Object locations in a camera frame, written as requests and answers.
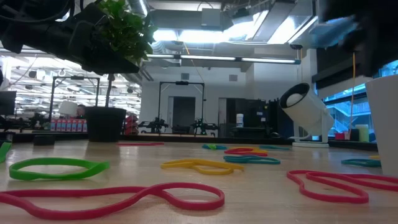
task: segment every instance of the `cup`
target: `cup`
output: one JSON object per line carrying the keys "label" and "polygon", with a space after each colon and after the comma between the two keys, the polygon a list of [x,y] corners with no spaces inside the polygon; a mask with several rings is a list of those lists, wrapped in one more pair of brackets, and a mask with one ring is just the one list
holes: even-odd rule
{"label": "cup", "polygon": [[367,82],[366,91],[383,174],[398,177],[398,75]]}

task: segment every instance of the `teal rubber band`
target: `teal rubber band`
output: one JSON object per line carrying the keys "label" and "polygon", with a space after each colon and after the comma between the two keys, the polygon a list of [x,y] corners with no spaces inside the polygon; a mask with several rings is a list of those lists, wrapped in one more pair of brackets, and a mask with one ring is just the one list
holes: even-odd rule
{"label": "teal rubber band", "polygon": [[212,145],[212,144],[209,144],[209,145],[204,144],[204,145],[202,145],[202,148],[212,149],[212,150],[227,150],[228,149],[228,147],[226,147],[226,146],[217,146],[217,145]]}
{"label": "teal rubber band", "polygon": [[[43,174],[38,172],[29,172],[19,170],[28,166],[37,165],[65,165],[65,166],[78,166],[87,168],[82,172],[74,174]],[[9,168],[10,177],[17,180],[35,180],[35,179],[84,179],[94,176],[109,168],[109,162],[93,162],[83,159],[70,159],[70,158],[35,158],[27,159],[24,161],[16,162]]]}
{"label": "teal rubber band", "polygon": [[375,159],[346,159],[341,161],[344,165],[354,165],[362,167],[381,167],[381,162]]}
{"label": "teal rubber band", "polygon": [[250,163],[250,164],[270,164],[278,165],[280,160],[271,157],[262,157],[255,155],[245,155],[245,156],[224,156],[225,162],[233,163]]}
{"label": "teal rubber band", "polygon": [[3,142],[0,147],[0,164],[6,160],[8,151],[11,148],[11,142]]}
{"label": "teal rubber band", "polygon": [[267,149],[267,150],[285,150],[289,151],[290,149],[287,147],[277,147],[277,146],[259,146],[260,149]]}

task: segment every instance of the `table surface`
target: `table surface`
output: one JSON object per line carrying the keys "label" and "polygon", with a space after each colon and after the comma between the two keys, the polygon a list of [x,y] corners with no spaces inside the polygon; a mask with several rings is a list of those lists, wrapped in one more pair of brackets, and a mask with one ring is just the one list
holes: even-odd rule
{"label": "table surface", "polygon": [[[161,169],[165,161],[202,158],[222,161],[223,151],[201,148],[197,143],[167,142],[164,146],[117,147],[115,144],[87,141],[59,141],[54,146],[34,147],[14,144],[7,161],[0,164],[0,190],[15,189],[95,189],[128,185],[151,186],[164,182],[195,182],[224,191],[226,201],[214,211],[195,212],[169,205],[165,200],[146,196],[133,206],[93,220],[62,221],[62,223],[397,223],[398,193],[360,187],[369,192],[370,202],[362,205],[329,203],[305,197],[298,185],[286,178],[295,169],[328,172],[381,174],[380,168],[342,165],[342,159],[368,158],[374,154],[350,149],[295,148],[293,151],[271,151],[269,156],[281,165],[246,164],[245,171],[230,175],[204,175],[191,169]],[[106,172],[85,180],[10,179],[8,167],[14,162],[34,157],[72,157],[92,161],[109,161]],[[33,166],[25,170],[65,173],[79,170],[68,166]],[[340,189],[305,181],[308,189],[335,195],[350,195]],[[212,200],[216,196],[199,190],[170,190],[185,200]],[[116,203],[132,194],[86,198],[29,198],[33,203],[56,210],[81,210]],[[1,223],[55,223],[40,220],[20,208],[0,204]]]}

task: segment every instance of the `potted plant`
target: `potted plant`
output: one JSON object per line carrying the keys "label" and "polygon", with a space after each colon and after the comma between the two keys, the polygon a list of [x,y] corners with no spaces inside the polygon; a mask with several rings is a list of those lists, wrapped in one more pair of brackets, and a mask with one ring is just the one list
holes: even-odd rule
{"label": "potted plant", "polygon": [[[125,0],[101,1],[98,7],[106,14],[108,20],[101,24],[101,35],[109,42],[109,46],[119,55],[139,66],[146,54],[152,54],[150,46],[156,27],[150,24],[147,16],[129,12]],[[112,89],[114,74],[108,74],[108,90],[105,107],[86,107],[88,139],[95,142],[116,142],[121,134],[126,110],[109,107],[109,95]]]}

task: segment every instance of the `black pot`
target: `black pot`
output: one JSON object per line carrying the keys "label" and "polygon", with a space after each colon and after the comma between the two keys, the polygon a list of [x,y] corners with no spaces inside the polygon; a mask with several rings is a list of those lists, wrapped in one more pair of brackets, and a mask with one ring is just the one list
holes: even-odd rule
{"label": "black pot", "polygon": [[88,106],[85,108],[85,117],[90,142],[117,142],[126,118],[126,110]]}

